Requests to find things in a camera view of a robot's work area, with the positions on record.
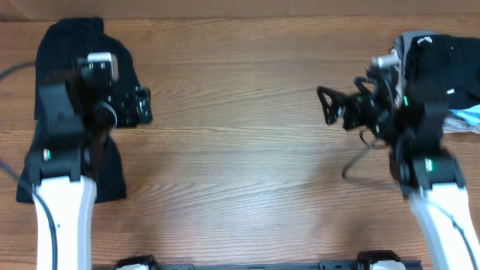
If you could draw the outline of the black t-shirt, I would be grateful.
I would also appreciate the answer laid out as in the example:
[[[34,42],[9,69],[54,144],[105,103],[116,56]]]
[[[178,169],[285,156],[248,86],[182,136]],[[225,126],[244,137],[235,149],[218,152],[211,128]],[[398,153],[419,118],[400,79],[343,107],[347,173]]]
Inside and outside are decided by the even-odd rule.
[[[142,87],[127,48],[104,32],[98,17],[51,25],[35,59],[36,126],[22,178],[81,176],[97,185],[97,203],[123,200],[122,159],[110,132],[153,120],[151,93]]]

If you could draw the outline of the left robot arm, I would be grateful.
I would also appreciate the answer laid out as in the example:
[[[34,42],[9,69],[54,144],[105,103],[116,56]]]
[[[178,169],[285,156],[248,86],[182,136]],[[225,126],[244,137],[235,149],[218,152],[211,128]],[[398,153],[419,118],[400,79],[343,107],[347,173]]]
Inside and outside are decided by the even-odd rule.
[[[25,159],[37,213],[37,268],[92,268],[92,213],[98,174],[115,128],[152,122],[149,89],[124,94],[116,57],[98,53],[38,88],[40,118]]]

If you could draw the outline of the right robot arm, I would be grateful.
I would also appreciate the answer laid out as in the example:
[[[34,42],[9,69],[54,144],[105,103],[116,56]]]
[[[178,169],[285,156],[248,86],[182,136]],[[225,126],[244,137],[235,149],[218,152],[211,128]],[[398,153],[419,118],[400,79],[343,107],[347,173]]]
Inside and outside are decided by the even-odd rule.
[[[478,269],[479,240],[470,216],[466,180],[457,159],[443,148],[446,96],[408,82],[395,105],[393,74],[371,67],[355,78],[356,94],[316,90],[327,124],[368,128],[390,147],[389,163],[409,203],[435,269]]]

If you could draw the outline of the grey folded garment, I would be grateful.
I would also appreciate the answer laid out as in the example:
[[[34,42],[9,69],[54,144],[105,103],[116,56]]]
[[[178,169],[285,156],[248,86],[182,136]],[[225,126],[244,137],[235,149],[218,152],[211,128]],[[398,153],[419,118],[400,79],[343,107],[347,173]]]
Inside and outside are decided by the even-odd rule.
[[[410,50],[412,40],[418,36],[436,35],[435,31],[421,30],[421,31],[405,31],[401,33],[394,42],[398,58],[400,59],[400,73],[404,77],[407,63],[407,53]]]

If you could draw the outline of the light blue folded garment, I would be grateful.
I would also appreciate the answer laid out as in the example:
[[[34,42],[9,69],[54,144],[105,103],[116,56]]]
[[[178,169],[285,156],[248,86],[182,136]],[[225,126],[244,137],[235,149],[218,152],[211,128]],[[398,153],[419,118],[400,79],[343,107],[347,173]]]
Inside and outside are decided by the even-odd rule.
[[[469,125],[478,125],[480,123],[480,106],[472,106],[467,109],[451,109],[451,113],[460,117]]]

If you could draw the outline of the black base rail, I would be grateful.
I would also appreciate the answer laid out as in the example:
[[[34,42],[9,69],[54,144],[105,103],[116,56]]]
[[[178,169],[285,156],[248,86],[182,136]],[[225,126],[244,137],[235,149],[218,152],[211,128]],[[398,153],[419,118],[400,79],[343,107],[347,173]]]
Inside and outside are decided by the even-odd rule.
[[[152,255],[120,259],[115,265],[98,265],[97,270],[152,269],[152,270],[357,270],[357,269],[406,269],[422,270],[421,260],[401,259],[392,250],[367,250],[355,259],[323,259],[316,263],[244,264],[244,265],[194,265],[162,264]]]

